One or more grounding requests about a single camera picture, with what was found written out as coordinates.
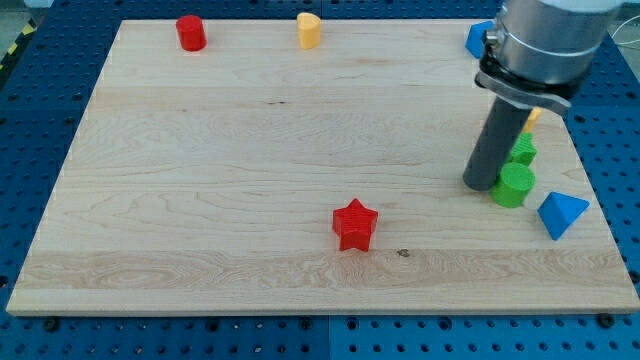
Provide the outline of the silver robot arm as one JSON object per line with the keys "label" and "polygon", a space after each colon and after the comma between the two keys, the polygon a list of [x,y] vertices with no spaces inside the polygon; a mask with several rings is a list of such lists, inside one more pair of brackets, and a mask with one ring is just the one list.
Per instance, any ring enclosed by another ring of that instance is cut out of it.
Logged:
{"label": "silver robot arm", "polygon": [[620,0],[505,0],[475,77],[500,111],[562,115],[589,75]]}

